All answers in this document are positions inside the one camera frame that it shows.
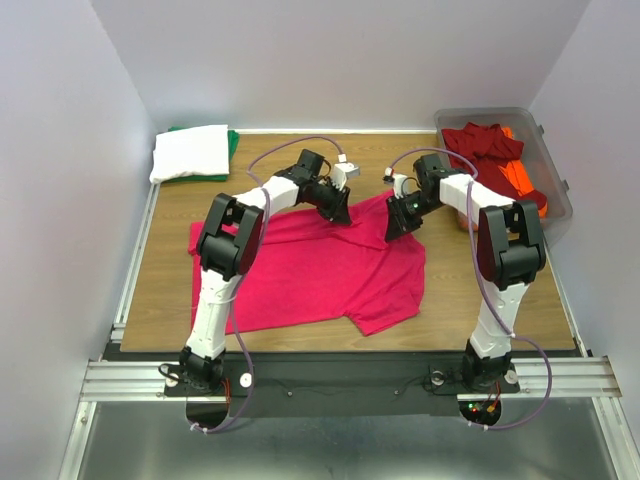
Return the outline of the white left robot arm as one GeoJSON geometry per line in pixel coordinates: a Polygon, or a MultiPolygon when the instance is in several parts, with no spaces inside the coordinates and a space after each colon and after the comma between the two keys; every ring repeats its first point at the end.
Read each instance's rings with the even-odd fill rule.
{"type": "Polygon", "coordinates": [[[307,203],[332,223],[351,223],[347,182],[358,176],[360,169],[341,153],[329,174],[323,176],[320,170],[325,163],[323,156],[304,149],[294,165],[257,187],[213,199],[196,244],[201,283],[195,319],[177,371],[170,378],[202,394],[221,386],[227,320],[273,214],[307,203]]]}

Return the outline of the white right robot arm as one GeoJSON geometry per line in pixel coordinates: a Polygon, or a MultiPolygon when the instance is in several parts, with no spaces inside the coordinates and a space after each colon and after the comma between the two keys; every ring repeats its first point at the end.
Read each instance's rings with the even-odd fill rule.
{"type": "Polygon", "coordinates": [[[450,206],[470,227],[470,246],[482,303],[460,366],[463,384],[482,390],[510,372],[514,325],[523,297],[546,264],[544,235],[535,202],[516,201],[479,181],[476,167],[445,166],[441,149],[420,148],[413,176],[388,166],[383,180],[393,189],[387,199],[385,239],[395,241],[423,223],[427,214],[450,206]],[[417,184],[410,190],[409,182],[417,184]]]}

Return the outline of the pink t shirt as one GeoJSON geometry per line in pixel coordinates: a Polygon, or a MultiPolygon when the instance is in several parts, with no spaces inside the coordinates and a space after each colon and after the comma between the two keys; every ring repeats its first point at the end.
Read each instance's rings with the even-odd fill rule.
{"type": "Polygon", "coordinates": [[[349,226],[311,209],[273,216],[225,331],[347,317],[370,336],[417,315],[426,251],[412,235],[385,240],[387,197],[351,205],[349,226]]]}

